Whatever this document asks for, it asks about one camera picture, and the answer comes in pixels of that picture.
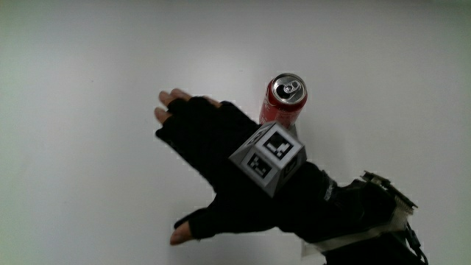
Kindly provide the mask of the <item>person's right hand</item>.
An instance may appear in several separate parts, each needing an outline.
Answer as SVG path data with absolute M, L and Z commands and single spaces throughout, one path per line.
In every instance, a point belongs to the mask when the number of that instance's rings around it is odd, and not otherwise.
M 269 197 L 229 156 L 259 126 L 235 105 L 180 89 L 160 92 L 155 109 L 166 142 L 213 187 L 212 203 L 174 226 L 170 243 L 206 239 L 220 233 L 251 233 L 280 228 L 305 241 L 319 237 L 334 216 L 325 193 L 333 187 L 325 172 L 305 163 L 275 197 Z

